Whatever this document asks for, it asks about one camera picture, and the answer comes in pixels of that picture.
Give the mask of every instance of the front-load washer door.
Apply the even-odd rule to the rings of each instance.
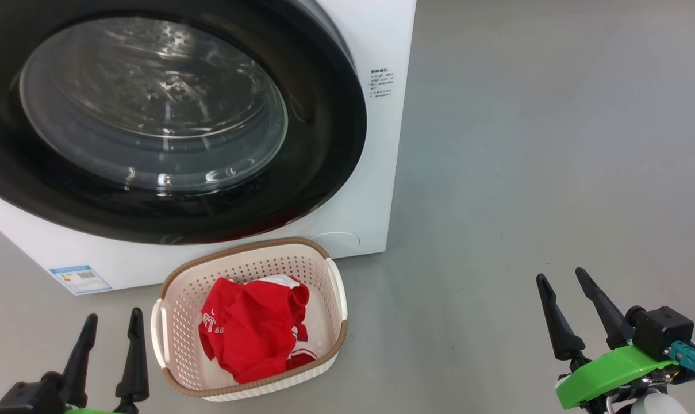
[[[339,190],[350,60],[287,0],[0,2],[0,197],[86,233],[237,239]]]

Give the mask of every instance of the clothes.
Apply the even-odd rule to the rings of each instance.
[[[307,364],[317,357],[303,325],[308,301],[308,287],[290,276],[220,278],[202,308],[202,348],[241,384]]]

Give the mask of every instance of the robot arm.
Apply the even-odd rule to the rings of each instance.
[[[143,312],[132,309],[127,336],[130,345],[122,381],[115,390],[120,405],[113,412],[137,414],[135,403],[150,395],[148,368],[145,359],[145,329]],[[87,406],[87,365],[89,353],[97,337],[97,315],[87,316],[64,374],[48,372],[39,382],[18,382],[0,401],[0,414],[108,414]]]
[[[556,387],[562,407],[589,414],[686,414],[667,386],[695,380],[694,323],[668,306],[634,306],[624,316],[584,269],[575,273],[605,327],[610,352],[595,360],[583,355],[583,340],[562,315],[546,276],[538,275],[554,355],[570,360],[571,374],[560,375]],[[613,411],[614,403],[625,401],[634,403]]]

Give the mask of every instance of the laundry basket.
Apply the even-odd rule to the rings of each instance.
[[[294,276],[309,287],[304,324],[318,358],[273,377],[238,384],[203,351],[198,335],[202,306],[219,278],[246,283],[277,274]],[[317,377],[334,364],[347,336],[342,278],[327,252],[307,239],[264,241],[210,254],[168,276],[153,306],[151,334],[163,375],[179,393],[210,401],[272,393]]]

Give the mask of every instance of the concrete floor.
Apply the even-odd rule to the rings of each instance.
[[[695,0],[418,4],[384,254],[339,261],[350,335],[334,367],[214,404],[164,382],[142,412],[561,412],[533,278],[597,357],[573,271],[621,309],[695,321]],[[0,398],[61,370],[99,314],[89,406],[112,409],[130,309],[157,286],[74,297],[0,234]],[[671,389],[695,413],[695,383]]]

